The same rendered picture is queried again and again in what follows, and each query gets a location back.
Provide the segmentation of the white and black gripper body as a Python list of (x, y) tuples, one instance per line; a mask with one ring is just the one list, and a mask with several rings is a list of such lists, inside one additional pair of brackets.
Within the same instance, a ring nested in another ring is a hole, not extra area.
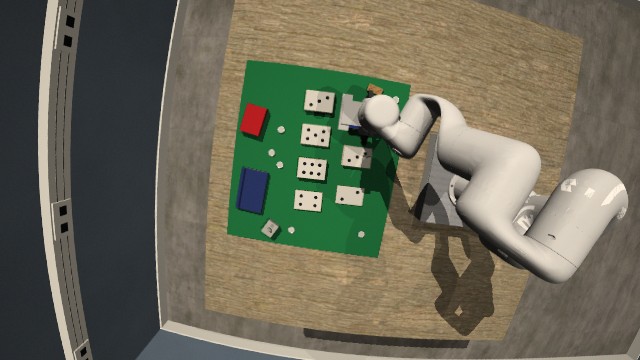
[[(368, 101), (369, 99), (370, 99), (370, 98), (365, 98), (362, 102), (366, 102), (366, 101)], [(359, 126), (359, 130), (360, 130), (359, 132), (360, 132), (360, 133), (362, 133), (362, 135), (367, 135), (367, 136), (368, 136), (368, 134), (369, 134), (369, 133), (368, 133), (368, 131), (367, 131), (364, 127), (360, 127), (360, 126)], [(378, 134), (375, 132), (374, 136), (376, 136), (376, 135), (378, 135)]]

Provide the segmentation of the green felt table mat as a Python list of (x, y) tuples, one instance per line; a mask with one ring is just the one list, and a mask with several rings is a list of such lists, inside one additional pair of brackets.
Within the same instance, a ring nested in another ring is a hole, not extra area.
[[(343, 94), (362, 102), (369, 84), (398, 97), (399, 111), (410, 85), (363, 75), (290, 64), (247, 60), (231, 177), (227, 234), (316, 250), (378, 258), (399, 156), (379, 136), (361, 144), (355, 129), (338, 130)], [(333, 113), (304, 110), (306, 90), (335, 93)], [(240, 131), (247, 103), (267, 108), (256, 136)], [(329, 146), (301, 144), (303, 124), (329, 126)], [(278, 132), (283, 126), (285, 131)], [(368, 168), (341, 165), (343, 146), (372, 148)], [(275, 151), (274, 156), (268, 154)], [(327, 160), (325, 180), (297, 177), (299, 157)], [(277, 163), (283, 162), (278, 168)], [(242, 167), (268, 172), (261, 213), (236, 208)], [(335, 203), (337, 185), (365, 188), (362, 206)], [(295, 190), (323, 192), (321, 212), (294, 209)], [(261, 232), (273, 220), (271, 238)], [(294, 233), (288, 231), (294, 227)], [(364, 232), (364, 237), (358, 233)]]

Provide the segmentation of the red rectangular card stack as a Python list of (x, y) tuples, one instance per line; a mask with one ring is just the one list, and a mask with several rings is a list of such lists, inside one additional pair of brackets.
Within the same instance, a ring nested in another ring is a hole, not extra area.
[(260, 136), (268, 109), (248, 103), (240, 130)]

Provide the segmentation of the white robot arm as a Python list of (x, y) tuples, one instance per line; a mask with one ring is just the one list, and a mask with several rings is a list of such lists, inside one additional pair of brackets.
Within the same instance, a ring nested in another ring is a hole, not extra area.
[(524, 142), (467, 127), (459, 109), (441, 97), (415, 94), (401, 113), (387, 95), (352, 100), (343, 94), (338, 129), (361, 126), (372, 137), (376, 132), (405, 159), (416, 155), (441, 116), (437, 156), (455, 174), (448, 194), (457, 215), (488, 250), (546, 282), (567, 281), (626, 214), (623, 183), (601, 169), (577, 171), (550, 196), (537, 195), (539, 153)]

